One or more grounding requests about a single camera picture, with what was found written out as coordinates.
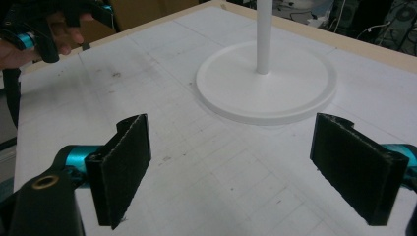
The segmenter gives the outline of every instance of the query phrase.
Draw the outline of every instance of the finger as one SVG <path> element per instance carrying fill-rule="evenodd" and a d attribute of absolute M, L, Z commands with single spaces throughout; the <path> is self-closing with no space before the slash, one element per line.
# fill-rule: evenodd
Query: finger
<path fill-rule="evenodd" d="M 84 38 L 80 33 L 79 28 L 67 28 L 67 33 L 71 36 L 74 42 L 81 44 L 84 42 Z"/>
<path fill-rule="evenodd" d="M 14 49 L 9 52 L 6 57 L 0 58 L 0 69 L 19 68 L 28 62 L 40 59 L 39 54 L 35 50 L 20 51 Z"/>
<path fill-rule="evenodd" d="M 62 55 L 68 55 L 71 53 L 71 45 L 66 42 L 57 43 L 58 52 Z"/>
<path fill-rule="evenodd" d="M 54 37 L 68 36 L 65 23 L 52 23 L 50 28 Z"/>
<path fill-rule="evenodd" d="M 80 20 L 81 21 L 86 21 L 86 22 L 93 21 L 94 17 L 92 16 L 91 13 L 82 13 L 82 14 L 80 14 Z"/>

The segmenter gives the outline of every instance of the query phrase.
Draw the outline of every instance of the stand base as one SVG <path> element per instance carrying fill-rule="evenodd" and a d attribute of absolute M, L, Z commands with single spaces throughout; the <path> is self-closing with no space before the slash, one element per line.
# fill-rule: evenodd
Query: stand base
<path fill-rule="evenodd" d="M 281 125 L 315 116 L 336 91 L 336 72 L 322 55 L 290 43 L 272 43 L 270 72 L 257 69 L 257 43 L 234 45 L 200 67 L 197 88 L 204 103 L 228 119 Z"/>

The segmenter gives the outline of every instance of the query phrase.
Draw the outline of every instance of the hand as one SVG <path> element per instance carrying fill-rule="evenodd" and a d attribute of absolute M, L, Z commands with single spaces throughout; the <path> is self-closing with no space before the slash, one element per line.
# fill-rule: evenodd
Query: hand
<path fill-rule="evenodd" d="M 19 68 L 37 59 L 40 56 L 33 48 L 21 51 L 12 43 L 0 40 L 0 70 Z"/>
<path fill-rule="evenodd" d="M 81 21 L 92 21 L 91 14 L 82 14 Z M 70 36 L 71 39 L 81 44 L 84 38 L 79 28 L 68 28 L 65 24 L 64 15 L 61 12 L 52 14 L 47 18 L 51 28 L 53 39 L 59 53 L 68 55 L 71 53 L 71 45 L 65 42 L 65 38 Z M 0 40 L 0 70 L 19 68 L 30 61 L 39 60 L 39 54 L 32 48 L 28 50 L 19 50 L 8 41 Z"/>
<path fill-rule="evenodd" d="M 91 14 L 81 14 L 81 21 L 92 21 L 93 17 Z M 49 26 L 52 31 L 53 39 L 55 41 L 56 47 L 58 48 L 59 53 L 63 55 L 68 55 L 71 53 L 71 45 L 65 41 L 66 37 L 71 37 L 71 39 L 78 44 L 84 42 L 84 38 L 80 33 L 79 28 L 69 28 L 65 24 L 65 17 L 62 12 L 57 12 L 50 15 L 47 18 Z"/>

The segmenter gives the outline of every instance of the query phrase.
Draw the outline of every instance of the white vertical pole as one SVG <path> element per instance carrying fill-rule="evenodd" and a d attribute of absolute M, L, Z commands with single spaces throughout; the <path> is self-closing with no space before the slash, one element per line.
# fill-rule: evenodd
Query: white vertical pole
<path fill-rule="evenodd" d="M 272 0 L 258 0 L 257 9 L 257 72 L 266 75 L 270 65 Z"/>

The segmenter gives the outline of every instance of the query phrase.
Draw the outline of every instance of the white table surface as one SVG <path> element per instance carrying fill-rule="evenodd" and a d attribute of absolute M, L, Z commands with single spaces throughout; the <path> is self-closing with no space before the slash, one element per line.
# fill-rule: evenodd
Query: white table surface
<path fill-rule="evenodd" d="M 104 145 L 118 121 L 146 113 L 152 161 L 127 220 L 99 227 L 90 190 L 76 191 L 89 236 L 404 235 L 417 196 L 400 189 L 388 226 L 368 226 L 310 160 L 315 117 L 258 127 L 201 103 L 200 65 L 255 39 L 254 20 L 209 7 L 23 75 L 15 189 L 60 148 Z M 272 39 L 331 61 L 338 88 L 324 113 L 377 143 L 417 144 L 416 74 L 282 29 Z"/>

